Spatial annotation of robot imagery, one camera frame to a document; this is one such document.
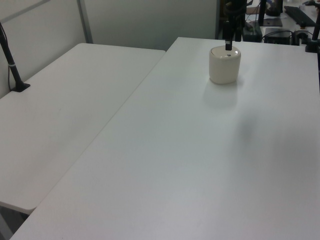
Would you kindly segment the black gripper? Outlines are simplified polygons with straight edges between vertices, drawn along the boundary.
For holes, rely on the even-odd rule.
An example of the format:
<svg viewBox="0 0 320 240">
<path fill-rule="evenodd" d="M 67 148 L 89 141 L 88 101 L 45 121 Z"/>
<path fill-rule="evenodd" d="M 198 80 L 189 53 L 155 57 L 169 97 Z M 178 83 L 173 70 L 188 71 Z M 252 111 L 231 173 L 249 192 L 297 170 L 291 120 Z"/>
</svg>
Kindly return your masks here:
<svg viewBox="0 0 320 240">
<path fill-rule="evenodd" d="M 224 0 L 223 12 L 227 16 L 228 21 L 223 22 L 223 39 L 225 40 L 225 50 L 232 50 L 233 28 L 234 40 L 240 42 L 242 40 L 242 20 L 247 11 L 247 0 Z"/>
</svg>

